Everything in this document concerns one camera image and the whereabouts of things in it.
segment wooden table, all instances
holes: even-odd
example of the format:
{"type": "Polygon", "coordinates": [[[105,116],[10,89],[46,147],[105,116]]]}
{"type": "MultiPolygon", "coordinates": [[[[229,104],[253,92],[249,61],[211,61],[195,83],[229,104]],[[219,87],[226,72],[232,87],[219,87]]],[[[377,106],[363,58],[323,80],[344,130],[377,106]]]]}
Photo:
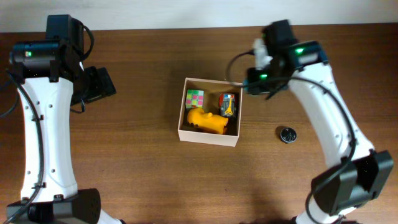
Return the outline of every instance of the wooden table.
{"type": "MultiPolygon", "coordinates": [[[[326,167],[299,101],[289,91],[269,101],[244,96],[236,147],[180,142],[185,77],[224,80],[228,61],[250,49],[260,27],[95,31],[85,66],[106,67],[118,93],[70,115],[79,189],[97,188],[102,207],[127,223],[250,223],[292,218],[304,209],[310,181],[326,167]],[[284,144],[275,130],[298,133],[284,144]]],[[[319,40],[340,93],[378,151],[398,159],[398,24],[296,26],[300,40],[319,40]]],[[[0,69],[14,42],[43,33],[0,34],[0,69]]],[[[242,80],[250,57],[233,67],[242,80]]],[[[0,81],[6,81],[1,75],[0,81]]],[[[0,110],[14,100],[0,92],[0,110]]],[[[0,119],[0,219],[19,200],[24,176],[24,123],[18,108],[0,119]]],[[[378,200],[349,215],[363,223],[396,223],[398,174],[378,200]]]]}

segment cardboard box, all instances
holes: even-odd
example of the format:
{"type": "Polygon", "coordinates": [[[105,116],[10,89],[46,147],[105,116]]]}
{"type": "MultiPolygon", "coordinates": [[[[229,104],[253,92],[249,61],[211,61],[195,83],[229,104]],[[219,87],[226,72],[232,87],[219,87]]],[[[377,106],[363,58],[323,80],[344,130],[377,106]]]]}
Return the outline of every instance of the cardboard box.
{"type": "Polygon", "coordinates": [[[235,147],[239,139],[239,130],[241,126],[242,100],[243,89],[232,86],[228,82],[186,78],[182,93],[180,121],[178,122],[178,135],[180,136],[180,140],[235,147]],[[185,109],[187,90],[203,90],[205,92],[203,109],[206,113],[212,112],[213,114],[220,114],[218,102],[222,93],[235,94],[237,118],[229,119],[226,134],[204,133],[200,129],[189,126],[187,121],[188,110],[185,109]]]}

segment black cable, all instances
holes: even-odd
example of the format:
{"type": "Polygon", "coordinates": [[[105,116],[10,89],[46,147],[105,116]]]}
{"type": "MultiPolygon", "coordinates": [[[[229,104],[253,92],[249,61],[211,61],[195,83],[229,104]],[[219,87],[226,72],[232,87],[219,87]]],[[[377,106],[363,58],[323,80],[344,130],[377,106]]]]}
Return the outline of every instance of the black cable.
{"type": "Polygon", "coordinates": [[[234,58],[232,58],[232,60],[229,61],[227,67],[226,67],[226,71],[225,71],[225,78],[226,81],[229,82],[230,85],[235,86],[235,87],[242,87],[242,85],[236,85],[232,82],[231,79],[231,67],[233,65],[233,63],[240,57],[245,56],[245,55],[254,55],[254,49],[248,50],[247,52],[238,54],[237,56],[235,56],[234,58]]]}
{"type": "Polygon", "coordinates": [[[23,207],[21,207],[20,209],[18,209],[18,211],[16,211],[13,215],[11,215],[10,218],[8,218],[3,224],[8,224],[11,223],[13,221],[15,221],[17,218],[19,218],[24,212],[26,212],[26,210],[29,208],[29,206],[31,205],[31,203],[34,201],[34,199],[36,198],[36,196],[39,194],[40,189],[43,187],[43,176],[44,176],[44,145],[43,145],[43,134],[42,134],[42,128],[40,126],[40,118],[37,114],[36,108],[31,100],[31,98],[29,97],[29,95],[26,93],[25,89],[21,86],[21,84],[19,84],[18,82],[16,82],[15,78],[14,78],[14,74],[12,74],[10,71],[6,70],[6,72],[9,75],[9,78],[11,79],[11,82],[13,82],[13,84],[15,84],[15,86],[18,88],[18,90],[22,93],[22,95],[24,96],[24,98],[26,99],[26,101],[28,102],[30,109],[33,112],[33,116],[34,116],[34,122],[36,124],[36,130],[37,130],[37,140],[39,142],[39,175],[38,175],[38,181],[36,183],[36,185],[34,186],[34,191],[32,196],[30,196],[30,198],[28,199],[28,201],[24,204],[23,207]]]}
{"type": "Polygon", "coordinates": [[[276,90],[270,92],[266,98],[266,100],[271,99],[271,97],[273,97],[275,94],[277,94],[279,91],[283,90],[285,87],[287,87],[287,84],[283,84],[281,86],[279,86],[276,90]]]}
{"type": "Polygon", "coordinates": [[[88,36],[90,37],[90,49],[88,49],[88,51],[81,56],[80,60],[84,61],[88,58],[88,56],[90,55],[91,51],[93,50],[94,47],[94,35],[93,33],[91,33],[91,31],[89,30],[89,28],[87,26],[84,26],[84,29],[87,31],[88,36]]]}
{"type": "Polygon", "coordinates": [[[77,114],[84,113],[86,111],[86,105],[85,105],[85,102],[83,101],[83,99],[80,101],[80,106],[81,106],[81,111],[77,111],[72,108],[70,108],[69,110],[70,110],[70,112],[77,113],[77,114]]]}
{"type": "Polygon", "coordinates": [[[349,165],[349,163],[351,162],[352,158],[354,157],[354,153],[355,153],[355,148],[356,148],[356,138],[355,138],[355,133],[354,133],[354,129],[353,126],[351,124],[351,121],[348,118],[348,115],[345,111],[345,109],[343,108],[343,105],[341,105],[340,101],[337,99],[337,97],[325,86],[319,84],[316,81],[313,80],[309,80],[306,78],[299,78],[299,77],[275,77],[275,78],[269,78],[267,80],[261,80],[258,82],[254,82],[254,83],[250,83],[247,85],[243,85],[241,86],[241,88],[247,88],[247,87],[253,87],[253,86],[258,86],[262,83],[268,83],[268,82],[280,82],[280,81],[290,81],[290,80],[298,80],[298,81],[303,81],[303,82],[309,82],[313,85],[316,85],[317,87],[321,88],[323,90],[324,94],[328,94],[332,100],[336,103],[337,107],[339,108],[339,110],[341,111],[341,114],[343,115],[344,121],[347,125],[348,131],[350,133],[350,136],[352,136],[351,141],[349,142],[349,146],[351,146],[350,152],[349,152],[349,156],[341,163],[341,166],[338,170],[336,170],[336,172],[334,172],[331,176],[329,176],[327,179],[325,179],[323,182],[321,182],[320,184],[317,185],[317,187],[315,187],[314,190],[312,190],[308,196],[307,199],[305,200],[305,211],[308,214],[308,217],[311,219],[311,221],[313,221],[315,224],[323,224],[320,223],[318,221],[316,221],[311,213],[310,213],[310,200],[312,198],[312,196],[316,193],[318,193],[322,188],[324,188],[327,184],[329,184],[335,177],[337,177],[337,175],[340,175],[349,165]]]}

